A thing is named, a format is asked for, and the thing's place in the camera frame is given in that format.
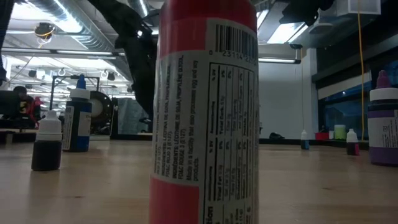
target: table surface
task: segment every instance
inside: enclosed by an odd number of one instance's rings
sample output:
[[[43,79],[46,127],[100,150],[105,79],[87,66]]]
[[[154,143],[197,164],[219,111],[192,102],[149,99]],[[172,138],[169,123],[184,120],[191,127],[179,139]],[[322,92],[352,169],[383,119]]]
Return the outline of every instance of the table surface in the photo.
[[[147,223],[150,142],[92,142],[32,172],[32,144],[0,146],[1,223]],[[398,169],[344,149],[261,146],[260,223],[398,223]]]

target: red bottle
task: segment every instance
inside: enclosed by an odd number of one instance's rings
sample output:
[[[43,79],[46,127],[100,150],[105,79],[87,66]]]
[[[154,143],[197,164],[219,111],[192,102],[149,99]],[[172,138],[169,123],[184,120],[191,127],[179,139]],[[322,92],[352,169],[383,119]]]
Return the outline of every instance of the red bottle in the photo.
[[[258,224],[258,45],[248,0],[161,11],[150,224]]]

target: white label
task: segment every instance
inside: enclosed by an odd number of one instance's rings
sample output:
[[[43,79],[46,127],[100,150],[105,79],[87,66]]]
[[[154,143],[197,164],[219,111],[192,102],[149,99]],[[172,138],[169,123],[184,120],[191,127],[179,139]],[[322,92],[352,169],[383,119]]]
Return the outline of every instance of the white label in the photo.
[[[78,136],[90,136],[91,113],[80,112]]]
[[[65,109],[65,122],[63,125],[63,138],[62,138],[62,149],[70,149],[70,140],[72,135],[72,124],[73,124],[73,113],[75,108],[73,106],[67,106]]]
[[[398,148],[398,110],[394,115],[368,119],[369,147]]]
[[[222,19],[207,27],[206,50],[158,62],[153,177],[200,189],[198,223],[255,224],[257,37]]]

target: blue cap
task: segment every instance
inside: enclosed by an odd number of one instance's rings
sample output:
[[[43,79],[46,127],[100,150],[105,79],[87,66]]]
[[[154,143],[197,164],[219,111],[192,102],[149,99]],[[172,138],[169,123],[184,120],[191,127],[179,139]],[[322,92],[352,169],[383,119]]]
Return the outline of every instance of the blue cap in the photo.
[[[80,74],[79,80],[77,81],[77,85],[76,88],[79,89],[86,89],[86,80],[85,80],[85,76],[83,74]]]

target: barcode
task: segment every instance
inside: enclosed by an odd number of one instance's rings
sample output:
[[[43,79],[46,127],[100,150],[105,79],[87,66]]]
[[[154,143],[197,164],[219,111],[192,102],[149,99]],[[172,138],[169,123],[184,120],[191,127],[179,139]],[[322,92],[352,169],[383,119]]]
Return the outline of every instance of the barcode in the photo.
[[[251,34],[235,27],[216,25],[216,52],[226,50],[257,58],[257,39]]]

